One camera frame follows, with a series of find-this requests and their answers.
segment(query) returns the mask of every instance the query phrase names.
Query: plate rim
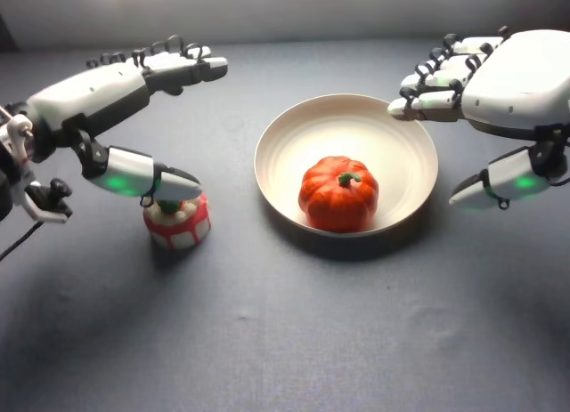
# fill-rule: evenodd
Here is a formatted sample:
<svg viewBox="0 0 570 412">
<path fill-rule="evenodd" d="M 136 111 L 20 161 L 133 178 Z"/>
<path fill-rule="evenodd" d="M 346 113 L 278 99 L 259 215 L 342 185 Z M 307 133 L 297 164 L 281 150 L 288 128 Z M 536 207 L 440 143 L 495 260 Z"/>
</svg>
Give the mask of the plate rim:
<svg viewBox="0 0 570 412">
<path fill-rule="evenodd" d="M 264 196 L 265 202 L 267 204 L 269 204 L 269 206 L 275 212 L 277 212 L 284 220 L 286 220 L 289 223 L 294 224 L 295 226 L 297 226 L 301 230 L 306 230 L 306 231 L 312 232 L 314 234 L 318 234 L 318 235 L 321 235 L 324 237 L 329 237 L 329 238 L 362 238 L 362 237 L 369 237 L 369 236 L 377 235 L 381 232 L 391 230 L 394 227 L 396 227 L 397 225 L 399 225 L 399 224 L 403 223 L 404 221 L 407 221 L 408 219 L 410 219 L 414 214 L 416 214 L 416 212 L 418 212 L 418 210 L 421 209 L 422 206 L 425 205 L 425 203 L 428 201 L 429 197 L 431 196 L 431 194 L 434 191 L 434 188 L 435 188 L 436 183 L 437 183 L 437 178 L 439 176 L 439 156 L 437 155 L 436 145 L 434 144 L 434 140 L 431 137 L 431 135 L 429 134 L 428 130 L 426 130 L 424 125 L 421 124 L 418 120 L 411 120 L 407 123 L 414 123 L 415 125 L 417 125 L 426 134 L 427 138 L 429 139 L 429 143 L 431 144 L 431 147 L 434 151 L 434 155 L 436 156 L 436 175 L 434 176 L 433 184 L 430 185 L 429 193 L 426 195 L 426 198 L 424 198 L 424 200 L 422 200 L 421 203 L 419 203 L 419 205 L 413 211 L 411 211 L 410 214 L 408 214 L 406 217 L 404 217 L 401 221 L 392 223 L 391 225 L 388 225 L 384 228 L 377 228 L 374 230 L 357 231 L 357 232 L 332 232 L 332 231 L 326 231 L 326 230 L 319 230 L 318 228 L 314 228 L 314 227 L 311 227 L 308 225 L 304 225 L 303 223 L 295 221 L 295 220 L 289 218 L 287 215 L 280 212 L 275 207 L 275 205 L 271 202 L 271 200 L 269 198 L 267 198 L 267 195 L 265 194 L 264 189 L 262 188 L 261 183 L 259 182 L 259 173 L 257 172 L 257 153 L 259 151 L 259 145 L 260 145 L 261 141 L 264 139 L 264 136 L 267 133 L 267 131 L 277 122 L 277 120 L 279 120 L 281 117 L 283 117 L 285 114 L 289 113 L 290 111 L 294 110 L 295 108 L 297 108 L 301 105 L 307 104 L 308 102 L 311 102 L 311 101 L 318 101 L 321 99 L 332 98 L 332 97 L 362 98 L 365 100 L 372 100 L 372 101 L 380 102 L 382 104 L 386 104 L 387 106 L 389 105 L 388 101 L 384 101 L 383 99 L 375 98 L 374 96 L 369 96 L 367 94 L 330 93 L 330 94 L 323 94 L 321 96 L 315 96 L 313 98 L 305 99 L 304 101 L 300 101 L 300 102 L 296 103 L 295 105 L 292 105 L 291 107 L 285 109 L 284 111 L 282 111 L 282 113 L 280 113 L 277 117 L 275 117 L 271 121 L 271 123 L 269 123 L 267 125 L 267 127 L 264 129 L 264 131 L 261 133 L 261 136 L 257 140 L 256 152 L 255 152 L 254 158 L 253 158 L 253 168 L 254 168 L 254 173 L 256 176 L 257 187 L 258 187 L 259 191 L 261 191 L 261 194 Z"/>
</svg>

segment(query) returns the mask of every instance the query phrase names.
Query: robotic hand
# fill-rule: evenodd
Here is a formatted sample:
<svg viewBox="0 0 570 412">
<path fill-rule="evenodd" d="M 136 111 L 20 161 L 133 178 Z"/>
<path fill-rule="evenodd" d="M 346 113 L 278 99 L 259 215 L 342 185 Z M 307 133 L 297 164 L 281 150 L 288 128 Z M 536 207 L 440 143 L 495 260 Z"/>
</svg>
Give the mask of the robotic hand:
<svg viewBox="0 0 570 412">
<path fill-rule="evenodd" d="M 570 33 L 531 30 L 511 35 L 444 38 L 429 61 L 402 81 L 389 114 L 399 120 L 454 122 L 478 131 L 533 141 L 460 183 L 451 205 L 509 208 L 511 200 L 561 186 L 570 137 Z"/>
<path fill-rule="evenodd" d="M 129 59 L 105 53 L 87 67 L 25 102 L 0 107 L 0 221 L 13 205 L 23 206 L 35 221 L 68 220 L 71 210 L 63 199 L 70 188 L 59 179 L 42 186 L 29 166 L 29 160 L 41 163 L 58 148 L 75 151 L 88 181 L 140 197 L 141 206 L 200 195 L 194 176 L 137 151 L 103 147 L 95 137 L 145 108 L 156 92 L 177 96 L 185 86 L 224 77 L 227 60 L 172 36 Z"/>
</svg>

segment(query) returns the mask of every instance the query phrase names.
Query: red and white cake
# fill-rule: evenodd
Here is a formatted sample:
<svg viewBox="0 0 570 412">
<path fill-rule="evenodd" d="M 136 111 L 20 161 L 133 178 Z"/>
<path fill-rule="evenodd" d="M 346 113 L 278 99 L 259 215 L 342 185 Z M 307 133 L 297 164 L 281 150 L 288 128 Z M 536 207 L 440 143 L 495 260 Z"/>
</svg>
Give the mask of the red and white cake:
<svg viewBox="0 0 570 412">
<path fill-rule="evenodd" d="M 204 194 L 180 203 L 173 213 L 164 212 L 158 203 L 154 203 L 144 209 L 143 217 L 154 241 L 169 249 L 198 245 L 212 228 Z"/>
</svg>

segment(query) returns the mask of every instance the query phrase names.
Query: toy pumpkin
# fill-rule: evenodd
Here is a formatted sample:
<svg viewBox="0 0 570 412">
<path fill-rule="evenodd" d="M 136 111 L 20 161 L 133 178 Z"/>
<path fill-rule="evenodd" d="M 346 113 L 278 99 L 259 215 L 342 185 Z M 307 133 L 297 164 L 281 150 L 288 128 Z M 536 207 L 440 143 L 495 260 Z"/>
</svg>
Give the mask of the toy pumpkin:
<svg viewBox="0 0 570 412">
<path fill-rule="evenodd" d="M 212 227 L 204 194 L 182 202 L 159 200 L 146 207 L 142 214 L 152 239 L 169 249 L 197 245 Z"/>
<path fill-rule="evenodd" d="M 319 230 L 366 228 L 378 207 L 379 186 L 366 166 L 348 157 L 326 157 L 303 176 L 299 206 Z"/>
</svg>

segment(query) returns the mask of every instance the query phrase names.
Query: white plate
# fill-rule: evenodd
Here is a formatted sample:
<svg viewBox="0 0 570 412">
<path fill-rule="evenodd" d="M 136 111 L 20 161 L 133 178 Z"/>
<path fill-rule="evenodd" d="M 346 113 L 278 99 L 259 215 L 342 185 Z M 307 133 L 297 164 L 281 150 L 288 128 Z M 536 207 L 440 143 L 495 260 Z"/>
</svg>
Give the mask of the white plate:
<svg viewBox="0 0 570 412">
<path fill-rule="evenodd" d="M 420 123 L 394 120 L 387 106 L 369 96 L 332 94 L 275 118 L 255 156 L 257 184 L 271 206 L 296 225 L 331 237 L 375 234 L 418 210 L 436 183 L 436 147 Z M 362 161 L 378 181 L 378 210 L 366 230 L 338 234 L 307 224 L 297 201 L 301 181 L 327 156 Z"/>
</svg>

